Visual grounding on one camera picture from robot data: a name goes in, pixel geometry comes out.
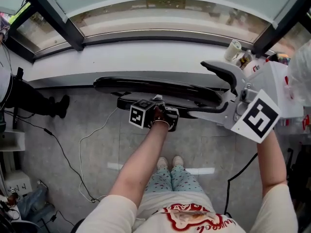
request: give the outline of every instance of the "white wall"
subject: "white wall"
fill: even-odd
[[[33,65],[11,52],[13,73],[24,68],[24,80],[34,87],[92,85],[101,76],[122,75],[154,77],[189,82],[208,87],[225,83],[207,71],[203,60],[224,60],[224,47],[187,43],[137,41],[68,50],[40,60]],[[0,51],[2,63],[5,55]]]

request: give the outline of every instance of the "person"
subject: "person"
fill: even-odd
[[[0,44],[7,36],[8,27],[0,31]],[[69,107],[69,96],[65,95],[60,102],[55,103],[53,97],[45,98],[40,92],[23,80],[13,76],[11,72],[0,67],[0,111],[3,108],[18,107],[25,111],[60,118],[65,118]]]
[[[54,210],[54,207],[46,202],[47,194],[48,187],[38,180],[37,188],[26,196],[19,197],[16,192],[9,197],[0,194],[0,201],[3,201],[9,208],[6,214],[11,220],[37,223],[43,216]]]
[[[244,233],[234,219],[215,212],[198,181],[185,170],[180,156],[174,157],[169,172],[167,160],[159,158],[168,124],[163,116],[161,120],[155,118],[108,196],[88,215],[77,233]],[[297,232],[285,162],[273,131],[258,144],[258,158],[263,200],[251,232]],[[152,175],[155,166],[157,172]]]

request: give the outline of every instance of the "window frame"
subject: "window frame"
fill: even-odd
[[[27,0],[31,5],[12,23],[9,38],[6,42],[8,48],[25,60],[33,63],[35,60],[56,54],[66,50],[75,49],[82,51],[85,46],[105,44],[121,41],[137,40],[169,40],[185,41],[216,46],[228,47],[232,37],[201,33],[185,30],[130,30],[113,33],[103,33],[85,37],[77,26],[67,18],[52,0]],[[271,47],[277,43],[296,23],[300,22],[311,32],[311,17],[307,15],[311,8],[311,0],[297,0],[276,28],[270,25],[256,39],[254,43],[242,41],[242,50],[252,50],[257,57],[273,54]],[[18,43],[12,36],[17,34],[17,28],[29,19],[34,13],[39,12],[46,21],[67,41],[56,46],[41,50],[37,53],[31,52],[28,48]]]

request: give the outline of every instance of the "plastic bag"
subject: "plastic bag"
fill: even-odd
[[[296,51],[288,65],[287,76],[294,99],[311,106],[311,40]]]

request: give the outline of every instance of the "patterned pants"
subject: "patterned pants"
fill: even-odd
[[[167,168],[160,168],[149,180],[145,194],[167,191],[205,193],[196,178],[181,165],[174,166],[171,173]]]

